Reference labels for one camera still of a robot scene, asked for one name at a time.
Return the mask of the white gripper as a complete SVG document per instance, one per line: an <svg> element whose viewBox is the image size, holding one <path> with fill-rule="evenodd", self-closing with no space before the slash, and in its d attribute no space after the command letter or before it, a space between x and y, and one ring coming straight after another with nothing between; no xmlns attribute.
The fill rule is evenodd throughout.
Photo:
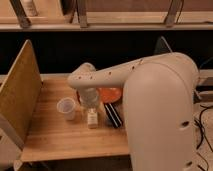
<svg viewBox="0 0 213 171"><path fill-rule="evenodd" d="M100 98L96 88L80 89L78 93L83 107L97 108L99 106Z"/></svg>

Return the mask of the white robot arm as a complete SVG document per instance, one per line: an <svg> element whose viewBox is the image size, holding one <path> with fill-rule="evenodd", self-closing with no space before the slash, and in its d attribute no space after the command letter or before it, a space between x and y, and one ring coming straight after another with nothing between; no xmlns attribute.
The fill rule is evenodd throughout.
<svg viewBox="0 0 213 171"><path fill-rule="evenodd" d="M182 53L165 53L68 77L77 90L123 88L133 171L196 171L194 91L199 72Z"/></svg>

